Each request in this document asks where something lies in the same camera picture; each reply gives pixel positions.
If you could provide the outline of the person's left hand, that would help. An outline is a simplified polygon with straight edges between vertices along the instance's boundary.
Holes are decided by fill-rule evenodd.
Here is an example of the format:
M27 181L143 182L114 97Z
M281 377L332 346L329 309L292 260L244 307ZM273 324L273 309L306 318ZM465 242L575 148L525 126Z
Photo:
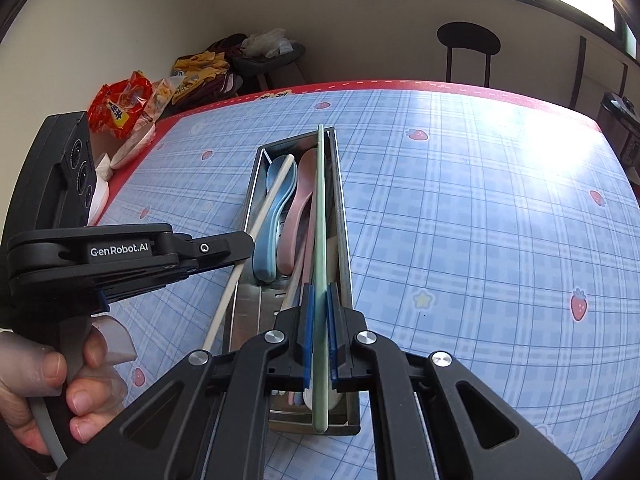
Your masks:
M84 366L68 384L63 398L72 411L70 434L86 443L124 408L128 388L117 364L137 359L130 333L108 315L96 318L84 343ZM1 418L25 448L47 456L27 400L57 396L67 376L61 353L8 330L1 333Z

